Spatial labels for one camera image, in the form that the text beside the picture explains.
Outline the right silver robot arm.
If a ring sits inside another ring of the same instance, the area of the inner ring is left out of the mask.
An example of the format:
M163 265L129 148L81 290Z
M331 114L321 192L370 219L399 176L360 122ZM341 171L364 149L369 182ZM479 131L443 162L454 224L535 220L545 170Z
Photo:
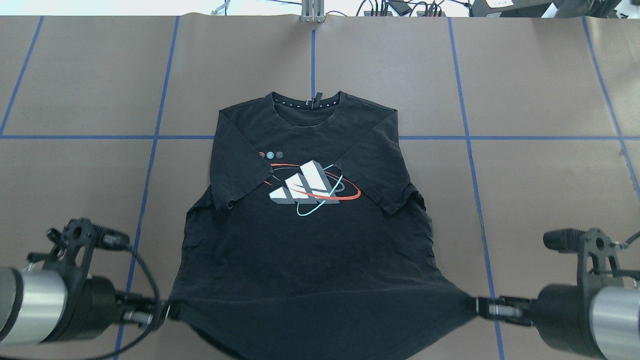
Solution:
M474 297L467 303L488 321L535 328L552 349L597 360L639 358L639 291L607 285L585 291L550 284L537 298Z

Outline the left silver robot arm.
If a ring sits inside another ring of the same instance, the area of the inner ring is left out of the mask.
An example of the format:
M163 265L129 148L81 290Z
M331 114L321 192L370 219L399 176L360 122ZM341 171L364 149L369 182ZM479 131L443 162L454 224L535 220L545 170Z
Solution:
M50 270L3 266L0 271L1 345L91 340L112 325L157 330L170 312L167 301L117 291L103 276L90 276L72 304L73 292Z

